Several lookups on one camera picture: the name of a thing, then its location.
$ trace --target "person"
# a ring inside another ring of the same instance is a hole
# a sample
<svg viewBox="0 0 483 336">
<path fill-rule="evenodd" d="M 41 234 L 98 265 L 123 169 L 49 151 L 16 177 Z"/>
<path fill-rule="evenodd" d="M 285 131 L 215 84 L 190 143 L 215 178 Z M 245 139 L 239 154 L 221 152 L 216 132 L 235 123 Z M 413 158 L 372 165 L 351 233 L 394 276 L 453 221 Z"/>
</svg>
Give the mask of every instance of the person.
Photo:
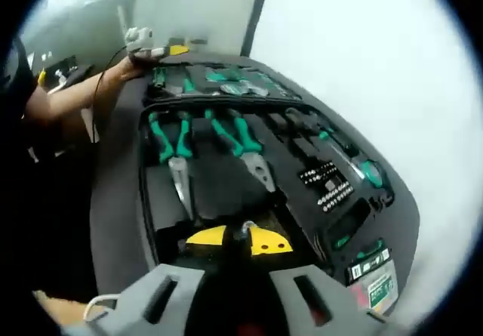
<svg viewBox="0 0 483 336">
<path fill-rule="evenodd" d="M 4 129 L 2 149 L 3 229 L 11 237 L 8 255 L 15 278 L 30 289 L 51 290 L 55 297 L 86 302 L 96 295 L 89 241 L 90 189 L 78 190 L 77 169 L 70 174 L 35 164 L 28 153 L 22 122 L 43 126 L 95 100 L 118 93 L 123 84 L 142 73 L 129 56 L 101 74 L 48 95 L 37 85 L 26 59 L 25 49 L 15 39 L 7 58 L 0 93 L 0 125 Z M 85 177 L 83 183 L 90 186 Z M 85 204 L 75 204 L 70 193 L 82 191 Z"/>
</svg>

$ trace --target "sticker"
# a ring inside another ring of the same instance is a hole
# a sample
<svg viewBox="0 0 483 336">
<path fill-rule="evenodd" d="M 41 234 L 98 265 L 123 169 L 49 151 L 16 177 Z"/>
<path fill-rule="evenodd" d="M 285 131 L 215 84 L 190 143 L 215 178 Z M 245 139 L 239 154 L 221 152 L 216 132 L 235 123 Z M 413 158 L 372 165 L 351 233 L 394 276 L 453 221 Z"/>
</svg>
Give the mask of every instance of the sticker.
<svg viewBox="0 0 483 336">
<path fill-rule="evenodd" d="M 387 260 L 389 258 L 389 249 L 383 250 L 383 260 Z"/>
<path fill-rule="evenodd" d="M 353 279 L 357 279 L 361 275 L 362 275 L 361 266 L 359 264 L 355 267 L 352 267 L 352 277 L 353 277 Z"/>
<path fill-rule="evenodd" d="M 368 287 L 369 307 L 374 309 L 386 299 L 394 289 L 390 273 L 385 273 Z"/>
</svg>

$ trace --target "wire cutters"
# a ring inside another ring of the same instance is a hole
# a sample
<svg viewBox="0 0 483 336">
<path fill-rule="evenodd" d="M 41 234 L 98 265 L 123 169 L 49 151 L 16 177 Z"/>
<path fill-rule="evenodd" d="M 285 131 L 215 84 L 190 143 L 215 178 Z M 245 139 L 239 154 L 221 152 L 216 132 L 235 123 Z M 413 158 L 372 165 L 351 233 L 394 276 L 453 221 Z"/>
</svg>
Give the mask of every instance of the wire cutters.
<svg viewBox="0 0 483 336">
<path fill-rule="evenodd" d="M 168 166 L 178 197 L 186 209 L 189 219 L 194 221 L 195 215 L 189 184 L 188 162 L 186 160 L 191 159 L 193 156 L 191 149 L 186 145 L 186 136 L 190 133 L 190 118 L 189 114 L 186 112 L 178 112 L 178 116 L 181 118 L 181 131 L 180 136 L 178 137 L 176 151 L 159 126 L 155 113 L 149 115 L 149 125 L 155 136 L 156 145 L 158 147 L 159 162 L 165 163 L 168 161 Z"/>
<path fill-rule="evenodd" d="M 260 155 L 262 145 L 255 140 L 252 140 L 248 131 L 248 124 L 239 112 L 229 109 L 229 114 L 234 118 L 235 127 L 238 130 L 241 143 L 221 125 L 221 123 L 215 118 L 211 109 L 205 110 L 205 118 L 211 120 L 213 129 L 229 146 L 232 154 L 241 158 L 247 166 L 248 171 L 258 179 L 269 192 L 274 193 L 275 184 L 272 175 L 270 174 L 268 165 Z"/>
</svg>

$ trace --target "black cable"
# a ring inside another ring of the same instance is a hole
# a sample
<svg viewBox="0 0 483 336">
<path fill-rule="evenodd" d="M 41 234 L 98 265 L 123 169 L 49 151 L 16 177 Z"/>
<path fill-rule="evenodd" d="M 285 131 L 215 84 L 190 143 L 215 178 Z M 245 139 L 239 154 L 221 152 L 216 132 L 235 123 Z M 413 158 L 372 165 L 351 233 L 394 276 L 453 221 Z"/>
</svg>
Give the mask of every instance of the black cable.
<svg viewBox="0 0 483 336">
<path fill-rule="evenodd" d="M 92 95 L 92 123 L 91 123 L 92 143 L 96 143 L 96 132 L 94 131 L 94 117 L 96 112 L 94 111 L 94 104 L 96 103 L 96 94 L 97 94 L 97 90 L 99 89 L 100 81 L 103 80 L 104 74 L 106 74 L 106 71 L 109 69 L 114 58 L 117 57 L 117 55 L 121 53 L 124 49 L 126 49 L 126 46 L 116 51 L 114 55 L 111 57 L 111 59 L 109 59 L 109 62 L 107 63 L 106 68 L 104 68 L 103 72 L 100 74 L 99 80 L 97 81 L 96 89 L 94 91 L 94 94 Z"/>
</svg>

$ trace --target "desk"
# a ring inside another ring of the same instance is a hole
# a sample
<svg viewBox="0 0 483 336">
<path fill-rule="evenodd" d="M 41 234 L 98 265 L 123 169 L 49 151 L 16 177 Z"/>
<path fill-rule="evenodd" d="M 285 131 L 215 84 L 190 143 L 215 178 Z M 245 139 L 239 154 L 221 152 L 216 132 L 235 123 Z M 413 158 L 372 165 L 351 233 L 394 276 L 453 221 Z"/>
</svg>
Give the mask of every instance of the desk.
<svg viewBox="0 0 483 336">
<path fill-rule="evenodd" d="M 347 122 L 334 111 L 315 99 L 297 84 L 274 72 L 269 67 L 244 57 L 186 54 L 169 58 L 169 63 L 215 62 L 252 66 L 277 79 L 285 87 L 298 93 L 306 103 L 323 112 L 342 132 L 370 158 L 378 161 L 387 172 L 395 190 L 395 201 L 388 211 L 374 220 L 371 227 L 357 232 L 353 240 L 337 255 L 343 264 L 355 257 L 362 245 L 378 237 L 386 240 L 392 249 L 401 293 L 405 286 L 416 249 L 419 230 L 419 214 L 416 203 L 387 161 Z M 121 92 L 106 134 L 100 142 L 97 179 L 91 199 L 91 244 L 97 285 L 100 293 L 118 293 L 149 271 L 152 260 L 146 256 L 145 239 L 140 232 L 136 213 L 139 211 L 138 180 L 138 122 L 143 110 L 142 97 L 149 78 L 135 79 L 126 84 Z M 263 127 L 255 130 L 257 136 L 268 139 Z M 294 181 L 284 163 L 293 161 L 281 147 L 266 148 L 265 157 L 273 166 L 278 185 L 283 188 Z M 310 237 L 313 236 L 314 219 L 304 217 L 304 204 L 299 199 L 291 210 L 296 222 Z M 334 278 L 343 278 L 343 269 L 336 269 Z"/>
</svg>

